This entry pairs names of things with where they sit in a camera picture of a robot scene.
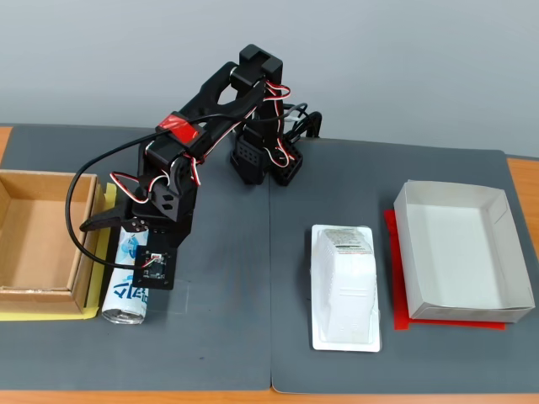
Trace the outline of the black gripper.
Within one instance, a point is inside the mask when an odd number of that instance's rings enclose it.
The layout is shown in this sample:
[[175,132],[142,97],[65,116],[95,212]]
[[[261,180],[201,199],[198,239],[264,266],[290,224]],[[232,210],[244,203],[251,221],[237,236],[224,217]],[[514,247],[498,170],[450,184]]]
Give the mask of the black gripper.
[[158,179],[148,193],[142,185],[150,184],[153,178],[150,169],[150,164],[145,163],[144,175],[140,177],[141,186],[136,190],[136,197],[148,198],[145,204],[122,201],[89,217],[79,230],[88,232],[122,227],[128,232],[142,232],[149,229],[163,235],[170,247],[179,247],[191,232],[195,211],[198,188],[191,178],[191,164],[174,161],[168,177]]

